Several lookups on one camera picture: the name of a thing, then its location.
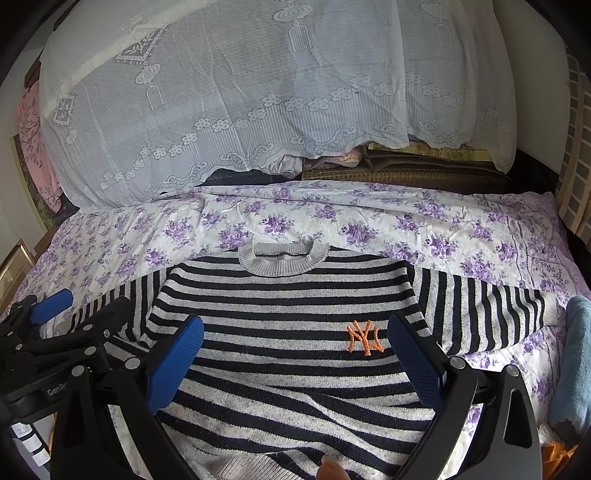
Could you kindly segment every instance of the striped sweater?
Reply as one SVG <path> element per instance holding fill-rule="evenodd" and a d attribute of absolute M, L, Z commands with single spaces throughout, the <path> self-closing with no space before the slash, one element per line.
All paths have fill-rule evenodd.
<path fill-rule="evenodd" d="M 323 455 L 353 480 L 392 477 L 433 417 L 387 339 L 393 313 L 448 355 L 503 348 L 551 323 L 554 299 L 314 243 L 245 245 L 147 275 L 117 294 L 136 315 L 119 359 L 198 314 L 206 336 L 159 412 L 180 452 L 216 479 L 313 479 Z"/>

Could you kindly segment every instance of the gray ribbed collar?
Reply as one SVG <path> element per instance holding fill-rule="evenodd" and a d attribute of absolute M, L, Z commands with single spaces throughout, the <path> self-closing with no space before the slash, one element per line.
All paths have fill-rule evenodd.
<path fill-rule="evenodd" d="M 259 244 L 248 242 L 238 248 L 238 260 L 247 272 L 258 277 L 289 277 L 308 272 L 320 265 L 329 253 L 330 245 L 318 241 L 312 248 L 304 244 Z M 266 260 L 257 255 L 305 255 L 293 260 Z"/>

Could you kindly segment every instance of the orange object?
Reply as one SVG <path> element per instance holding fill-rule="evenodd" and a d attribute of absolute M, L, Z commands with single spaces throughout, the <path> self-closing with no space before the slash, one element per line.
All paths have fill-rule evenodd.
<path fill-rule="evenodd" d="M 353 326 L 355 327 L 354 331 L 350 325 L 347 325 L 347 331 L 349 332 L 349 352 L 355 350 L 355 342 L 359 340 L 363 345 L 363 350 L 365 351 L 365 356 L 371 355 L 371 350 L 377 350 L 378 352 L 383 352 L 384 347 L 380 344 L 378 338 L 378 327 L 374 326 L 374 341 L 370 342 L 368 340 L 369 331 L 374 323 L 371 320 L 367 320 L 365 322 L 365 330 L 362 330 L 357 320 L 353 321 Z"/>
<path fill-rule="evenodd" d="M 571 449 L 561 443 L 552 442 L 542 447 L 543 479 L 551 480 L 569 462 L 578 445 Z"/>

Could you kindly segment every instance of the blue gripper pad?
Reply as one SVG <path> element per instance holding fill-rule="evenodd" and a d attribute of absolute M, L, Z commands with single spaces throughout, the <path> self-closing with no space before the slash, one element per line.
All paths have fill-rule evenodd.
<path fill-rule="evenodd" d="M 70 308 L 73 302 L 74 295 L 72 295 L 70 290 L 64 288 L 33 307 L 31 323 L 34 325 L 43 325 L 56 315 Z"/>
<path fill-rule="evenodd" d="M 408 327 L 413 327 L 408 322 L 407 325 L 404 325 L 403 322 L 407 321 L 397 315 L 390 317 L 388 341 L 423 406 L 438 412 L 445 403 L 443 379 L 423 352 L 414 335 L 408 331 Z"/>
<path fill-rule="evenodd" d="M 187 370 L 193 363 L 197 352 L 203 345 L 205 327 L 199 317 L 185 320 L 189 322 L 168 349 L 158 367 L 148 378 L 146 402 L 152 414 L 168 406 Z"/>

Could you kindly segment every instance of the folded clothes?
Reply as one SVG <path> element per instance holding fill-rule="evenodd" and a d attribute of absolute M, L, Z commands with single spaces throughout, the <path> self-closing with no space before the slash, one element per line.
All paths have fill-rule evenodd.
<path fill-rule="evenodd" d="M 570 299 L 566 324 L 562 369 L 548 421 L 566 443 L 573 445 L 591 424 L 591 301 L 581 296 Z"/>

